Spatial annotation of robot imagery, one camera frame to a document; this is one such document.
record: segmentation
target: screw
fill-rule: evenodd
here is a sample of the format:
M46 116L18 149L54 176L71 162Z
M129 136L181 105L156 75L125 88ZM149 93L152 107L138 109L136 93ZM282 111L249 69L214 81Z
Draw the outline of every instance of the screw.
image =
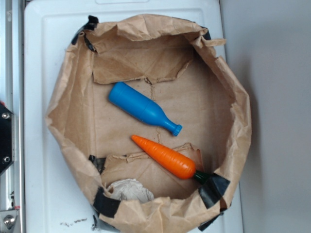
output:
M8 162L10 161L10 157L9 157L9 156L4 157L4 158L3 158L3 161L6 162L6 163L8 163Z
M12 215L8 215L4 218L3 222L8 229L11 229L15 224L15 218Z
M11 115L9 113L2 113L2 118L8 120L11 118Z

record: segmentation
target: toy bottle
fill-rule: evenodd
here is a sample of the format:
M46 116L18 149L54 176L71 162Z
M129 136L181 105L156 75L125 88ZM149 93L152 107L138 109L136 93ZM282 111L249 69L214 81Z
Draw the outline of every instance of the toy bottle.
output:
M177 136L182 129L165 115L162 108L151 99L123 82L116 83L109 94L109 100L138 120L163 127Z

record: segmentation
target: bottle neck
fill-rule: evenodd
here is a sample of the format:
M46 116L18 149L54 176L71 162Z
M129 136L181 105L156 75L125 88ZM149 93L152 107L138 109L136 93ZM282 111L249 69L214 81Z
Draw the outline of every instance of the bottle neck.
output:
M161 126L171 131L174 136L177 136L181 131L181 129L183 128L181 125L176 125L175 123L171 122L168 118L166 118L162 122Z

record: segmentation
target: bottle cap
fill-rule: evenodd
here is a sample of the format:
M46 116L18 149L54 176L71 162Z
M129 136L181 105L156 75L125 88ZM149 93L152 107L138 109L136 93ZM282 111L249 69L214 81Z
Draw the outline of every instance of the bottle cap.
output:
M181 125L177 125L174 132L173 132L173 135L174 136L177 136L179 134L179 132L181 131L183 127Z

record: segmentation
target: crumpled paper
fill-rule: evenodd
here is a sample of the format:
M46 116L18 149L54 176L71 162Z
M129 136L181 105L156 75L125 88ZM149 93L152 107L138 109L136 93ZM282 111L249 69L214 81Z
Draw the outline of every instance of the crumpled paper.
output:
M114 181L104 190L108 197L116 200L139 200L141 203L146 203L154 199L153 193L136 179Z

